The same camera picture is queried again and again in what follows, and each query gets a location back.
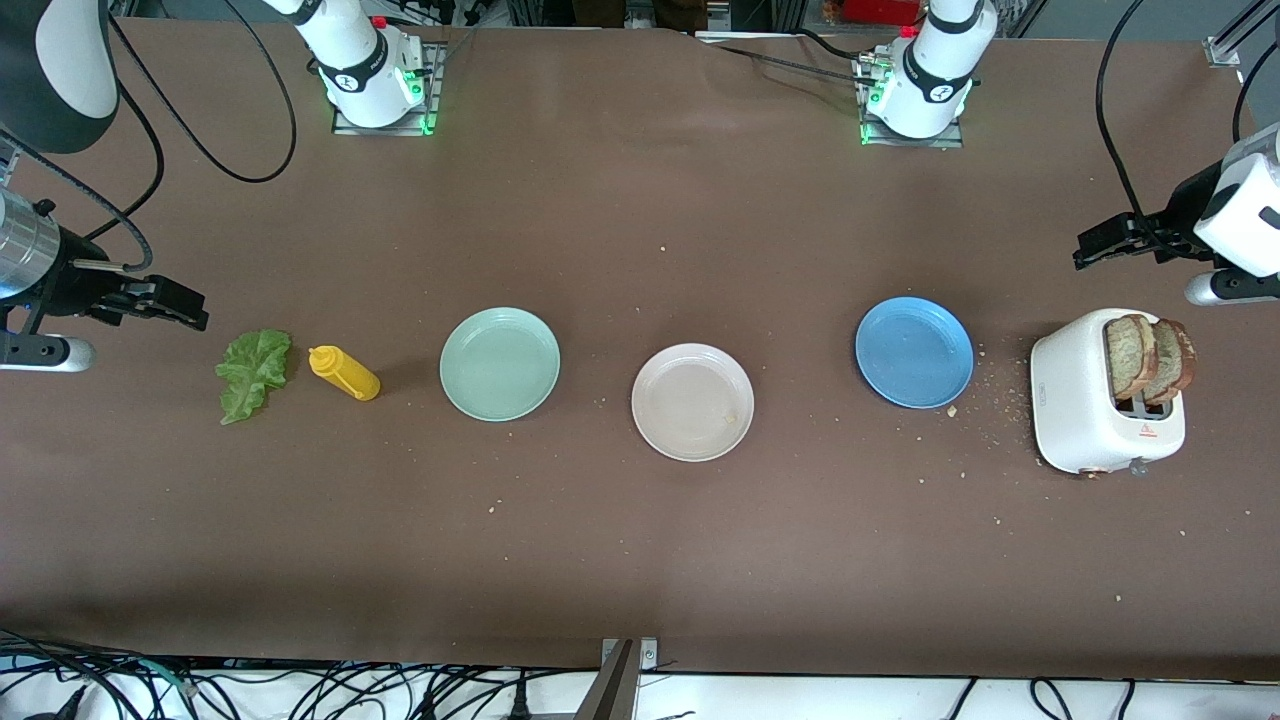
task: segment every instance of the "white plate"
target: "white plate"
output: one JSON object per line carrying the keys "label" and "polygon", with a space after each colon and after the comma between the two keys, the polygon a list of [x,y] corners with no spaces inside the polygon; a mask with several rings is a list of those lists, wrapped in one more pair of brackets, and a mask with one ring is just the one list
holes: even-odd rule
{"label": "white plate", "polygon": [[685,462],[724,455],[746,437],[755,395],[746,372],[722,350],[685,343],[640,368],[631,416],[654,450]]}

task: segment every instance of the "white floor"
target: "white floor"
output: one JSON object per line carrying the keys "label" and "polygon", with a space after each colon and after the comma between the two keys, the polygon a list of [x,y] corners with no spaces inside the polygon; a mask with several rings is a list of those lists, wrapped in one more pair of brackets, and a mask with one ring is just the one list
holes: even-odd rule
{"label": "white floor", "polygon": [[[275,673],[237,673],[244,680],[264,680]],[[357,684],[367,687],[385,673],[361,675]],[[512,679],[513,673],[493,673],[494,679]],[[0,679],[0,688],[13,676]],[[529,706],[535,714],[573,712],[594,678],[575,673],[534,680],[529,684]],[[408,715],[422,697],[428,678],[411,688],[396,688],[378,694],[384,707],[366,702],[343,712],[349,720],[383,720]],[[220,685],[234,701],[243,720],[284,720],[298,700],[315,685],[316,678],[291,675],[265,684],[236,684],[221,679]],[[850,720],[940,720],[947,717],[965,679],[914,678],[801,678],[801,676],[731,676],[731,675],[644,675],[636,702],[636,720],[671,719],[692,711],[695,720],[782,720],[782,719],[850,719]],[[1124,683],[1057,682],[1071,716],[1076,720],[1112,720],[1124,696]],[[59,683],[52,675],[23,683],[0,696],[0,717],[27,717],[36,712],[52,712],[78,687],[78,682]],[[146,716],[151,700],[136,680],[122,680],[124,689]],[[206,685],[205,692],[214,696]],[[458,692],[436,711],[445,720],[449,711],[486,685],[474,683],[467,692]],[[351,693],[335,692],[325,698],[314,715],[326,717],[348,702]],[[221,701],[219,707],[228,712]],[[479,715],[498,720],[511,710],[512,691],[507,689]],[[1052,696],[1042,688],[1042,702],[1060,714]],[[456,717],[472,716],[479,703],[468,705]],[[164,698],[165,716],[179,720],[189,714],[177,693]],[[200,717],[218,717],[205,701],[196,700]],[[1126,720],[1268,720],[1280,714],[1280,687],[1143,682],[1138,684]],[[1043,716],[1030,701],[1027,680],[979,680],[960,715],[972,720],[1037,720]],[[115,720],[120,717],[106,693],[91,687],[81,705],[78,720]]]}

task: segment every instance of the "red object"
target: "red object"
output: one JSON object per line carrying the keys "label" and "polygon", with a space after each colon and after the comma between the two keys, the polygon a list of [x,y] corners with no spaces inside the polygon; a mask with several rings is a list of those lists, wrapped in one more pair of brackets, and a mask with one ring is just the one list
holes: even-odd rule
{"label": "red object", "polygon": [[920,0],[845,0],[840,17],[851,23],[914,26]]}

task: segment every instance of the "plate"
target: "plate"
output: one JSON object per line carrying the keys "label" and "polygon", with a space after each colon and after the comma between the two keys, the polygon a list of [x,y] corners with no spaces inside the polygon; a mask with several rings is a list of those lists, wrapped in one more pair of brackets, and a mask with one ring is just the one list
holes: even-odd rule
{"label": "plate", "polygon": [[969,333],[946,307],[893,297],[858,325],[854,356],[872,389],[904,407],[941,407],[973,378]]}
{"label": "plate", "polygon": [[490,307],[454,328],[440,352],[440,384],[454,407],[489,423],[515,420],[550,396],[559,345],[547,323],[517,307]]}
{"label": "plate", "polygon": [[641,437],[685,462],[714,460],[733,450],[753,415],[755,395],[746,372],[709,345],[663,350],[644,364],[631,388],[631,416]]}

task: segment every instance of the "white toaster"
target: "white toaster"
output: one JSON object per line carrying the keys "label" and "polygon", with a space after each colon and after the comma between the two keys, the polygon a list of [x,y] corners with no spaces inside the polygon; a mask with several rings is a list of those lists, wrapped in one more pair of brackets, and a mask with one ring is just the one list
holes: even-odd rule
{"label": "white toaster", "polygon": [[1138,310],[1094,310],[1032,347],[1032,416],[1036,445],[1050,465],[1068,473],[1146,473],[1146,464],[1183,446],[1183,393],[1160,407],[1140,396],[1117,404],[1111,393],[1105,327]]}

